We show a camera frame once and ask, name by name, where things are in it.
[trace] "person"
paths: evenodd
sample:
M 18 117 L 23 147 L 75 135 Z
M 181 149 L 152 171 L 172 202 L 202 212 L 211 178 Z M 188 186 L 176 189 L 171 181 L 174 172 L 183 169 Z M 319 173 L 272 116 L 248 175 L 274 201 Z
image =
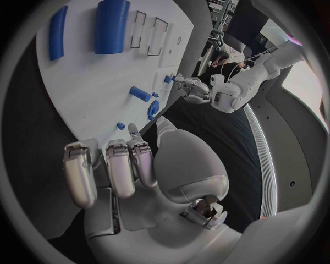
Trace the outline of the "person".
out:
M 223 65 L 222 67 L 222 75 L 224 76 L 224 81 L 228 81 L 229 75 L 232 72 L 232 74 L 230 75 L 230 77 L 235 76 L 237 73 L 239 73 L 243 67 L 245 67 L 245 62 L 241 61 L 239 63 L 237 62 L 229 62 L 226 63 L 225 65 Z M 204 72 L 201 76 L 199 76 L 199 79 L 207 84 L 209 87 L 211 86 L 211 76 L 215 75 L 215 74 L 221 74 L 221 67 L 209 67 L 206 72 Z
M 218 57 L 212 62 L 211 67 L 215 68 L 226 63 L 239 63 L 244 60 L 244 54 L 238 52 L 227 44 L 224 44 L 218 54 Z

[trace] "white board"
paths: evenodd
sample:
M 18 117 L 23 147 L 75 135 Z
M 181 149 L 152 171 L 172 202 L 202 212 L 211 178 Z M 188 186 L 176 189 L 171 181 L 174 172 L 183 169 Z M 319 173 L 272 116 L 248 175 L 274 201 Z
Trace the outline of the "white board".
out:
M 160 76 L 177 74 L 193 24 L 172 0 L 130 0 L 124 52 L 95 55 L 94 26 L 99 1 L 72 0 L 67 4 L 64 57 L 50 61 L 49 23 L 37 33 L 36 48 L 46 90 L 69 129 L 78 140 L 96 138 L 105 147 L 110 139 L 129 140 L 127 128 L 119 130 L 118 122 L 126 127 L 133 122 L 141 130 L 149 122 L 147 110 L 154 100 L 160 103 L 159 111 L 166 106 L 173 82 L 160 84 Z M 131 48 L 137 10 L 147 17 L 140 48 Z M 186 34 L 180 43 L 183 48 L 176 53 L 175 65 L 171 67 L 160 67 L 162 54 L 147 55 L 155 17 L 174 24 Z M 132 86 L 157 92 L 160 97 L 152 97 L 146 103 L 129 94 Z

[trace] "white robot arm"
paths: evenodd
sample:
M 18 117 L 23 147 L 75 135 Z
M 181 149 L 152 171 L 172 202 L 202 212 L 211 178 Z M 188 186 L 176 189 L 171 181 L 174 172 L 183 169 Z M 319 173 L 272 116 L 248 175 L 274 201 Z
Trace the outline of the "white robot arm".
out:
M 184 97 L 190 103 L 206 103 L 222 112 L 232 113 L 248 103 L 258 92 L 265 80 L 271 80 L 287 68 L 303 58 L 300 46 L 288 41 L 273 53 L 261 54 L 255 65 L 247 71 L 238 73 L 224 82 L 221 74 L 211 76 L 213 90 L 200 92 L 203 83 L 198 80 L 195 84 L 184 83 L 183 90 L 187 92 Z

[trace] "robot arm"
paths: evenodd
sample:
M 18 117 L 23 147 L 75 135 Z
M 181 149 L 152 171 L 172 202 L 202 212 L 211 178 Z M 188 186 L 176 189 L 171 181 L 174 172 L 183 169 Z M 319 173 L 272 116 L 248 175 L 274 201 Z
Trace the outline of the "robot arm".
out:
M 265 80 L 279 76 L 282 69 L 302 59 L 300 46 L 288 41 L 273 53 L 261 54 L 250 70 L 238 73 L 228 82 L 224 82 L 221 74 L 211 76 L 212 93 L 202 95 L 199 89 L 195 90 L 197 85 L 201 86 L 200 83 L 191 85 L 185 100 L 190 103 L 204 103 L 208 98 L 215 109 L 232 113 L 248 103 Z

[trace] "humanoid robot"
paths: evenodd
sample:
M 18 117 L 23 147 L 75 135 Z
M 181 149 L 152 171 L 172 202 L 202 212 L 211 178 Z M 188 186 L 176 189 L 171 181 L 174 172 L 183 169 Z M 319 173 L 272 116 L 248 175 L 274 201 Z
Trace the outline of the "humanoid robot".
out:
M 213 75 L 213 90 L 199 79 L 178 75 L 173 80 L 187 93 L 187 102 L 209 102 L 231 113 L 252 99 L 263 81 L 301 60 L 299 47 L 287 42 L 228 82 Z M 104 152 L 96 139 L 65 147 L 71 197 L 86 209 L 87 243 L 100 263 L 192 264 L 206 256 L 221 263 L 240 238 L 224 224 L 227 212 L 220 203 L 229 190 L 226 169 L 199 137 L 165 117 L 156 125 L 155 158 L 133 123 L 131 140 L 111 140 Z

